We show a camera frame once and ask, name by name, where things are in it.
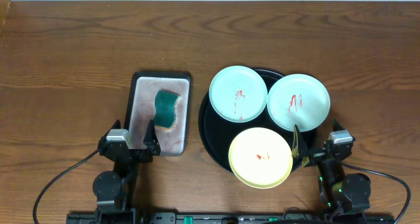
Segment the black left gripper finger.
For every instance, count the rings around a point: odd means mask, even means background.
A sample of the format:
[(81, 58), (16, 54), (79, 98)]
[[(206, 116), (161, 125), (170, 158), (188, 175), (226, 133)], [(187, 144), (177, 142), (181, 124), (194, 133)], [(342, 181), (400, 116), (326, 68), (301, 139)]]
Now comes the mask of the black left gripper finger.
[(121, 138), (121, 122), (116, 120), (106, 134), (107, 139), (120, 139)]
[(148, 122), (148, 127), (145, 132), (143, 143), (146, 145), (147, 149), (160, 149), (153, 120)]

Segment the pale yellow plate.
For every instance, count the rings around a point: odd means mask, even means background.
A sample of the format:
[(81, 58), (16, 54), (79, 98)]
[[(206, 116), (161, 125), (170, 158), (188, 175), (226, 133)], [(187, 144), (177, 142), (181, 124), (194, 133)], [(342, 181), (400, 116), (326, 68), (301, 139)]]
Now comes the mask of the pale yellow plate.
[(293, 158), (287, 141), (263, 127), (246, 129), (230, 144), (228, 160), (234, 175), (256, 189), (271, 189), (291, 173)]

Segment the green scouring sponge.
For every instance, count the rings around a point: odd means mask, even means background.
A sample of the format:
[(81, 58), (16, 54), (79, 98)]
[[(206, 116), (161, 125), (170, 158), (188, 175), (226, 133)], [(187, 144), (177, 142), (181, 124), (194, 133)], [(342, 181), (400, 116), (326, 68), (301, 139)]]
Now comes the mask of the green scouring sponge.
[(157, 92), (154, 101), (156, 113), (153, 121), (155, 126), (168, 130), (173, 127), (176, 122), (175, 107), (179, 98), (178, 94), (170, 91), (160, 90)]

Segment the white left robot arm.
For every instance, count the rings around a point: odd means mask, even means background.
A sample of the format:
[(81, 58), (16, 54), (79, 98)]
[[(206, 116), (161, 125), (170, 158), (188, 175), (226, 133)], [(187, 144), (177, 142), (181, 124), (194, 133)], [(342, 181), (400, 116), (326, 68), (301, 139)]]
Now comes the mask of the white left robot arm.
[(153, 120), (148, 122), (144, 142), (145, 148), (131, 148), (128, 131), (119, 120), (100, 138), (98, 153), (113, 161), (114, 168), (100, 173), (93, 182), (99, 212), (123, 212), (131, 207), (139, 164), (152, 162), (161, 153)]

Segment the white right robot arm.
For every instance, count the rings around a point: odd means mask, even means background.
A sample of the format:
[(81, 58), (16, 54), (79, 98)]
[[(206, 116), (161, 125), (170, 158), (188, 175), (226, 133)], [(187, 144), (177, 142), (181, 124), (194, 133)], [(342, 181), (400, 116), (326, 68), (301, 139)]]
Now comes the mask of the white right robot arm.
[(335, 213), (358, 213), (370, 208), (371, 181), (362, 173), (346, 174), (342, 161), (352, 154), (355, 138), (333, 121), (333, 131), (322, 147), (308, 148), (303, 133), (293, 126), (292, 157), (303, 167), (316, 167), (322, 201)]

